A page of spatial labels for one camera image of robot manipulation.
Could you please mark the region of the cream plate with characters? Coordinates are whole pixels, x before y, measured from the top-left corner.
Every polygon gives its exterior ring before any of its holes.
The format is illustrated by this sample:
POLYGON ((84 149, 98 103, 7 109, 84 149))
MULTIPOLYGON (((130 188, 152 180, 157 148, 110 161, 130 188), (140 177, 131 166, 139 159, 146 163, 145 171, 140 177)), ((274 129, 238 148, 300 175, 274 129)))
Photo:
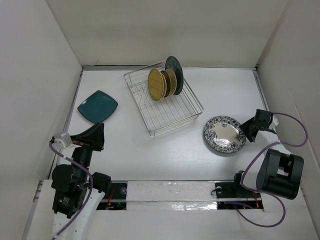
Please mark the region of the cream plate with characters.
POLYGON ((167 81, 165 76, 163 75, 163 73, 160 73, 161 77, 162 77, 162 83, 163 83, 163 91, 162 91, 162 95, 161 95, 161 99, 163 99, 166 95, 167 92, 167 81))

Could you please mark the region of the brown gold patterned plate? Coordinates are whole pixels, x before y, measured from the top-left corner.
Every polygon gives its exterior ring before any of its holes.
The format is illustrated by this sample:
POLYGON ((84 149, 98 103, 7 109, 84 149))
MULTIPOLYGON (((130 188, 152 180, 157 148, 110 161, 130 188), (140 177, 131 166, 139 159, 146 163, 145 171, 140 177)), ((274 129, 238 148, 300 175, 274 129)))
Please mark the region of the brown gold patterned plate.
POLYGON ((166 98, 166 97, 168 97, 170 95, 171 79, 170 79, 169 74, 165 70, 162 70, 161 73, 164 76, 165 83, 166 83, 166 89, 165 89, 165 94, 164 94, 164 98, 166 98))

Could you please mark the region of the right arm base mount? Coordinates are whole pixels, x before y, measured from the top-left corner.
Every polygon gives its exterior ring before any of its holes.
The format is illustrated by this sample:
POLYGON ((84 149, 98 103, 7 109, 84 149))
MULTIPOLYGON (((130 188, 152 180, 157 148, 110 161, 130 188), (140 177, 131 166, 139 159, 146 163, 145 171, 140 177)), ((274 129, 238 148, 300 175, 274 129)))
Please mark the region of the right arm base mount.
POLYGON ((216 197, 218 210, 264 209, 260 193, 248 191, 232 181, 215 182, 210 194, 216 197))

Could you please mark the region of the square teal plate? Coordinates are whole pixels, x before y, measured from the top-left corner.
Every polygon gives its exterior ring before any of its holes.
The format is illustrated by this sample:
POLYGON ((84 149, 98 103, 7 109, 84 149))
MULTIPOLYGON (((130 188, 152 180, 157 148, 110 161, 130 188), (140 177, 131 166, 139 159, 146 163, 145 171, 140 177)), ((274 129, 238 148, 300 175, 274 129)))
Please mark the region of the square teal plate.
POLYGON ((93 124, 108 119, 118 107, 118 102, 101 90, 97 90, 85 99, 78 107, 79 113, 93 124))

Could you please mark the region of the plain cream plate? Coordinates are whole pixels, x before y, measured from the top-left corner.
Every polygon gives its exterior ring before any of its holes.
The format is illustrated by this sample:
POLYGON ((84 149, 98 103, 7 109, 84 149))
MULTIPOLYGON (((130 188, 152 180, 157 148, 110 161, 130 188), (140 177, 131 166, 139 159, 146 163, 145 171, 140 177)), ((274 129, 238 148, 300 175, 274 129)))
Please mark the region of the plain cream plate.
POLYGON ((175 93, 177 88, 177 77, 175 72, 172 69, 167 68, 165 71, 168 74, 169 80, 170 80, 169 96, 172 96, 175 93))

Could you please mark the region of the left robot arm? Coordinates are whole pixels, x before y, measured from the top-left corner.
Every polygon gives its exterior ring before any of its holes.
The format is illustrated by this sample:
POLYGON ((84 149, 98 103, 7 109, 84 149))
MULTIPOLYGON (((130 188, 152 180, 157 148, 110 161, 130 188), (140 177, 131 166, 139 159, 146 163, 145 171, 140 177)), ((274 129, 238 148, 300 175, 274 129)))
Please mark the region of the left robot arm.
POLYGON ((111 194, 111 177, 89 172, 93 152, 104 149, 104 127, 101 122, 76 135, 62 132, 49 142, 50 149, 68 161, 51 175, 53 240, 85 240, 99 203, 111 194))

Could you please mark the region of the round teal plate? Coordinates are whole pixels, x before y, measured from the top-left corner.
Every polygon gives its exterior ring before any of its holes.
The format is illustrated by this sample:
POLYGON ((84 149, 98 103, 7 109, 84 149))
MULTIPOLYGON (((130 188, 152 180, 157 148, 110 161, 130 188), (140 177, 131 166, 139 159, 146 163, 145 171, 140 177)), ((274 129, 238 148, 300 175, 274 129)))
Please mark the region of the round teal plate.
POLYGON ((184 74, 180 62, 176 57, 169 56, 165 61, 165 69, 171 69, 174 72, 177 82, 174 95, 179 95, 184 86, 184 74))

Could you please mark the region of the blue floral white plate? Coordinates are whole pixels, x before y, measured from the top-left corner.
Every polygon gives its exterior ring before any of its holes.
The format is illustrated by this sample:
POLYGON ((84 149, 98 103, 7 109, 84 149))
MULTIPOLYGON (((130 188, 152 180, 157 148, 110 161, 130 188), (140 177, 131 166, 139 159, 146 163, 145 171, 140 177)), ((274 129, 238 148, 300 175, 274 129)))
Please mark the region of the blue floral white plate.
POLYGON ((203 127, 204 142, 219 154, 235 154, 242 150, 246 144, 246 136, 240 125, 236 119, 230 116, 214 116, 203 127))

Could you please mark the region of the yellow plate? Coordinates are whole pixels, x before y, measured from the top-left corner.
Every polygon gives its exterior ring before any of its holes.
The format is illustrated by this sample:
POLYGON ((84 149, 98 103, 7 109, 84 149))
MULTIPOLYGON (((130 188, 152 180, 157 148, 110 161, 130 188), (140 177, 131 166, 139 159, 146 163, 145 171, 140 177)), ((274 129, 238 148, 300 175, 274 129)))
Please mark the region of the yellow plate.
POLYGON ((149 72, 147 86, 152 99, 159 101, 163 93, 163 80, 161 77, 161 72, 158 69, 153 68, 149 72))

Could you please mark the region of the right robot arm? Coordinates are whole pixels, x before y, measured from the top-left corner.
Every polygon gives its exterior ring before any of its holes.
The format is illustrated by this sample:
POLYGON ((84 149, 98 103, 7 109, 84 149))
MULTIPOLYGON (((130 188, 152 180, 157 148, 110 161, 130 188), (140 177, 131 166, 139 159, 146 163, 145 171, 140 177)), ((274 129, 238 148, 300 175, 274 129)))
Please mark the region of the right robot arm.
POLYGON ((263 192, 288 200, 295 199, 300 188, 304 159, 287 151, 285 146, 299 148, 307 143, 309 136, 304 124, 286 113, 257 109, 255 116, 241 124, 240 129, 251 143, 254 143, 257 137, 261 136, 263 140, 267 141, 267 145, 254 157, 244 171, 240 170, 235 174, 231 184, 232 193, 237 197, 242 197, 248 191, 263 192), (272 141, 271 136, 277 134, 274 128, 279 124, 276 115, 286 116, 297 121, 304 131, 304 141, 300 144, 272 141), (255 189, 249 188, 249 184, 244 179, 261 155, 264 155, 264 159, 255 179, 255 189))

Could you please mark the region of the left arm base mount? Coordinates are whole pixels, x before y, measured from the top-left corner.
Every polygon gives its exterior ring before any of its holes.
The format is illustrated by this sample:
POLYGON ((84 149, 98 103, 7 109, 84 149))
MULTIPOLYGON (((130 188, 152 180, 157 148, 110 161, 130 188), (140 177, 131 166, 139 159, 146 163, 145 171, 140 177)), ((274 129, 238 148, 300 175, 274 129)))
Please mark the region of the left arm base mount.
POLYGON ((127 181, 112 181, 111 190, 98 204, 97 210, 119 211, 127 209, 127 181))

